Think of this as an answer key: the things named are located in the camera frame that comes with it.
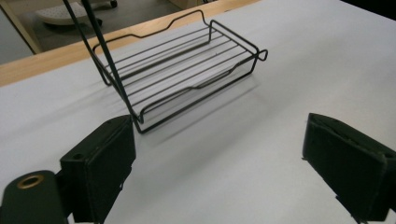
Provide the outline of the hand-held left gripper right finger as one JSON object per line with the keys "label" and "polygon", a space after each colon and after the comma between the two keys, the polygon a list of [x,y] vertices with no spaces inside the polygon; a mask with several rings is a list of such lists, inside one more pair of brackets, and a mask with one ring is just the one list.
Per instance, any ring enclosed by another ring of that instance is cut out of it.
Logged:
{"label": "hand-held left gripper right finger", "polygon": [[303,159],[359,223],[396,212],[396,151],[344,122],[308,115]]}

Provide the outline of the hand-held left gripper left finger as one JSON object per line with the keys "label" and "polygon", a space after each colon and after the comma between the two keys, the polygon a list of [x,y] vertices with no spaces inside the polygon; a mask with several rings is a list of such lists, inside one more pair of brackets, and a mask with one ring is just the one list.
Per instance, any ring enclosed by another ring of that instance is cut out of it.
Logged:
{"label": "hand-held left gripper left finger", "polygon": [[136,158],[130,116],[105,121],[60,159],[65,211],[77,223],[103,224]]}

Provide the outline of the black wire rack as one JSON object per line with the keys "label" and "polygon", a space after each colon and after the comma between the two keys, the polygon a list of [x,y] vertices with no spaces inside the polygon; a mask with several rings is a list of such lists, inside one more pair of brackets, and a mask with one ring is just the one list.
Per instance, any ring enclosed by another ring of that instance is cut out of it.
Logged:
{"label": "black wire rack", "polygon": [[69,0],[63,2],[99,75],[126,104],[139,133],[248,77],[268,57],[267,49],[208,20],[201,9],[174,17],[146,35],[129,32],[106,38],[89,0],[81,0],[94,31],[91,43]]}

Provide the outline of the white cabinet panel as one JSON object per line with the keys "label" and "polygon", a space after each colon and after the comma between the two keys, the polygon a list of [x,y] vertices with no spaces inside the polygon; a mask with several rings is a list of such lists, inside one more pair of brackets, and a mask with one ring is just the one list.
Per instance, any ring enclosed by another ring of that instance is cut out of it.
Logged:
{"label": "white cabinet panel", "polygon": [[32,56],[33,52],[0,8],[0,64]]}

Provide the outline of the white chair base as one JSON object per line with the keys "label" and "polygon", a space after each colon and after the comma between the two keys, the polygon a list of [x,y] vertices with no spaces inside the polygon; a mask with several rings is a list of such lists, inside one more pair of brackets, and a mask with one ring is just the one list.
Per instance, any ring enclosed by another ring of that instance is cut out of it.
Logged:
{"label": "white chair base", "polygon": [[[90,0],[90,1],[94,5],[108,3],[112,8],[118,6],[117,0]],[[72,9],[78,22],[83,23],[89,20],[85,7],[82,5],[82,0],[70,1],[69,6]],[[74,21],[66,5],[40,9],[36,11],[35,14],[40,20],[42,20],[44,23],[49,25],[63,26],[63,25],[74,24]]]}

